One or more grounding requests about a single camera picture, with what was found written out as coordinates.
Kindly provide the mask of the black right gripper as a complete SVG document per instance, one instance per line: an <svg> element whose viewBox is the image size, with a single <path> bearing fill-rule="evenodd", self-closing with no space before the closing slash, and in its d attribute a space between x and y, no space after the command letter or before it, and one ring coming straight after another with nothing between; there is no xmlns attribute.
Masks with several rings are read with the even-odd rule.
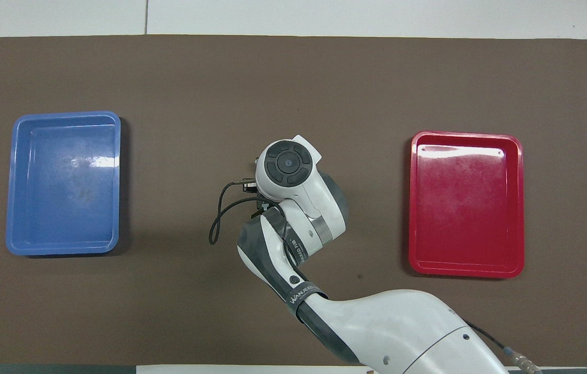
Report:
<svg viewBox="0 0 587 374"><path fill-rule="evenodd" d="M253 213L253 215L251 215L251 218L262 215L265 211L272 207L275 207L277 210L279 210L278 202L270 201L269 199L256 199L255 201L257 202L257 210L255 213Z"/></svg>

